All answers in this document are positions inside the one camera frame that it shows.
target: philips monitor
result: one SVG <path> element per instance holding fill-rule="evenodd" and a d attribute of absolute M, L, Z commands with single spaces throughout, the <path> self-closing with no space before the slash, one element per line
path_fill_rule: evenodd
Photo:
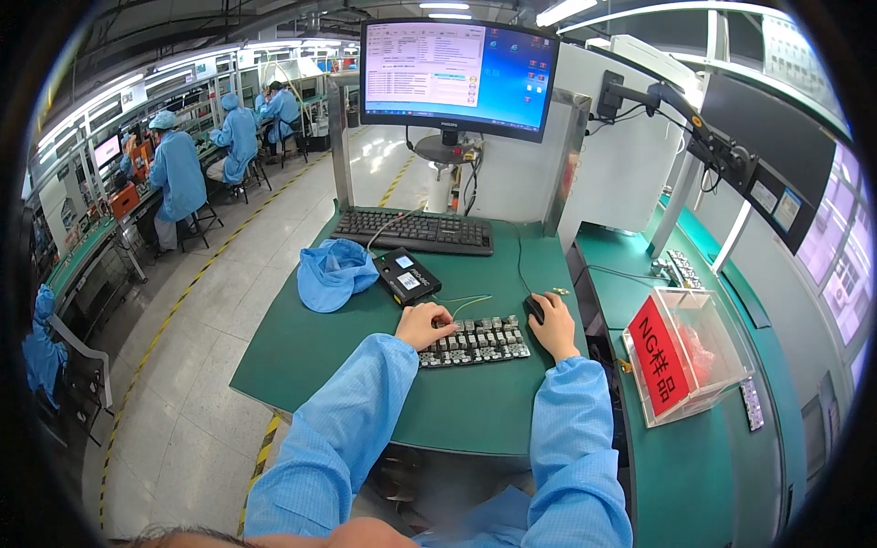
<path fill-rule="evenodd" d="M 97 167 L 103 167 L 122 153 L 122 146 L 118 135 L 113 135 L 103 143 L 95 147 L 95 160 Z"/>
<path fill-rule="evenodd" d="M 541 143 L 560 40 L 481 21 L 362 23 L 363 124 L 418 125 Z"/>

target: keyboard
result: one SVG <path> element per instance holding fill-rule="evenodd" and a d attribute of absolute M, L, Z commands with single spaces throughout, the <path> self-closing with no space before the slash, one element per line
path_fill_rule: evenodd
<path fill-rule="evenodd" d="M 456 320 L 457 331 L 440 338 L 417 353 L 420 367 L 469 366 L 487 361 L 526 358 L 530 348 L 524 342 L 517 317 L 485 317 Z M 444 327 L 441 322 L 436 327 Z"/>
<path fill-rule="evenodd" d="M 401 215 L 389 211 L 345 211 L 329 237 L 347 238 L 367 246 L 385 223 Z M 372 247 L 489 256 L 493 254 L 493 229 L 487 221 L 418 212 L 385 228 Z"/>

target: computer mouse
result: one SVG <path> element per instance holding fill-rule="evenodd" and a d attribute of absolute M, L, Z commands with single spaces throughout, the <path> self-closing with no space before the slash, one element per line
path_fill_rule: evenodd
<path fill-rule="evenodd" d="M 533 295 L 527 295 L 527 298 L 524 299 L 524 312 L 527 314 L 528 318 L 530 317 L 530 314 L 535 316 L 539 325 L 545 323 L 545 312 L 542 310 L 542 305 L 536 302 L 536 299 L 533 298 Z"/>

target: acrylic box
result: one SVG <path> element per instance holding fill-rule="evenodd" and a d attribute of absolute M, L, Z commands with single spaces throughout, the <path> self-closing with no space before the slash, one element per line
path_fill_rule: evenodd
<path fill-rule="evenodd" d="M 741 329 L 715 291 L 652 289 L 622 334 L 646 427 L 710 409 L 754 373 Z"/>

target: red sign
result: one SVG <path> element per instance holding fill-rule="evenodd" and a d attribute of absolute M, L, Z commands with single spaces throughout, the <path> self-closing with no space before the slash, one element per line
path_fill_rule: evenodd
<path fill-rule="evenodd" d="M 643 308 L 639 309 L 628 329 L 637 349 L 645 386 L 649 389 L 652 410 L 658 416 L 691 392 L 682 372 L 682 363 L 651 297 L 645 299 Z"/>

